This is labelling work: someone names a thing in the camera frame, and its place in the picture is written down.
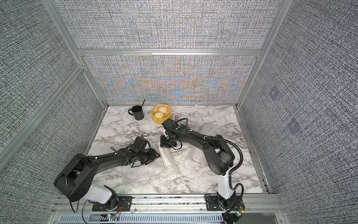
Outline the white ribbed slim vase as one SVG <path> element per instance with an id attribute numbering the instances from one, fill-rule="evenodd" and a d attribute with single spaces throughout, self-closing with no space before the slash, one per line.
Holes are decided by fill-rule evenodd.
<path id="1" fill-rule="evenodd" d="M 170 153 L 170 150 L 168 148 L 165 147 L 161 147 L 159 146 L 159 153 L 161 155 L 162 161 L 164 163 L 164 166 L 167 169 L 171 169 L 174 166 L 174 161 L 173 161 L 173 157 Z"/>

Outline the clear bubble wrap sheet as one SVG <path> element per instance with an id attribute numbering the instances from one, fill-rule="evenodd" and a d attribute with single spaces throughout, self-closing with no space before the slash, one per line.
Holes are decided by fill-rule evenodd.
<path id="1" fill-rule="evenodd" d="M 180 194 L 188 193 L 187 177 L 182 163 L 186 160 L 184 149 L 165 149 L 170 155 L 170 165 L 165 166 L 162 158 L 147 166 L 116 169 L 114 190 L 120 194 Z"/>
<path id="2" fill-rule="evenodd" d="M 203 126 L 203 128 L 200 130 L 200 133 L 204 134 L 204 135 L 209 135 L 209 136 L 216 136 L 217 134 L 221 135 L 222 131 L 220 131 L 219 129 L 217 129 L 214 125 L 210 125 L 210 124 L 205 124 Z M 200 145 L 199 145 L 199 149 L 202 150 L 203 152 L 205 152 L 205 150 L 207 149 L 206 147 L 207 141 L 204 141 L 203 139 L 201 139 Z M 194 164 L 198 167 L 199 165 L 190 157 L 191 156 L 191 150 L 189 152 L 189 156 L 188 159 L 190 159 L 191 161 L 194 162 Z"/>

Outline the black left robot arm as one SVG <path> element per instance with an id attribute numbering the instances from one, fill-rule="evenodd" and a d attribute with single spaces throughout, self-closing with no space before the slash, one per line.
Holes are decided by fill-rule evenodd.
<path id="1" fill-rule="evenodd" d="M 131 165 L 134 168 L 136 162 L 141 166 L 148 165 L 158 158 L 160 154 L 151 147 L 149 141 L 138 136 L 133 144 L 118 150 L 114 149 L 108 154 L 75 155 L 56 177 L 54 186 L 70 202 L 77 202 L 83 198 L 90 202 L 106 204 L 112 210 L 117 205 L 116 192 L 109 187 L 94 184 L 94 177 L 115 167 Z"/>

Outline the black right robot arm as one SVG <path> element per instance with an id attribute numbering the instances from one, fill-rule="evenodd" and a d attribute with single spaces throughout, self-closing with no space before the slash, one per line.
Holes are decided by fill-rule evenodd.
<path id="1" fill-rule="evenodd" d="M 224 210 L 229 210 L 234 204 L 235 190 L 230 183 L 230 170 L 234 166 L 235 155 L 227 142 L 220 135 L 214 137 L 198 133 L 187 125 L 167 119 L 162 123 L 164 135 L 160 137 L 160 146 L 174 148 L 176 142 L 190 144 L 201 150 L 210 170 L 216 174 L 218 181 L 218 204 Z"/>

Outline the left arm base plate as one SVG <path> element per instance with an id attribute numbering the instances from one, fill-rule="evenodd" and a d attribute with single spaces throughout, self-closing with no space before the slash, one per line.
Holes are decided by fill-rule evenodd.
<path id="1" fill-rule="evenodd" d="M 95 202 L 92 211 L 130 211 L 132 200 L 131 196 L 112 197 L 105 204 Z"/>

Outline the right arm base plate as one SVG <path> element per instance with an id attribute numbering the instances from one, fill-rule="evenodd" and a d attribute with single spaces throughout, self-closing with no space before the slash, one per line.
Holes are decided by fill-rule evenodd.
<path id="1" fill-rule="evenodd" d="M 239 195 L 236 195 L 235 198 L 231 197 L 225 200 L 217 194 L 206 194 L 204 199 L 208 211 L 228 211 L 233 207 L 234 209 L 238 209 L 239 203 L 243 203 Z"/>

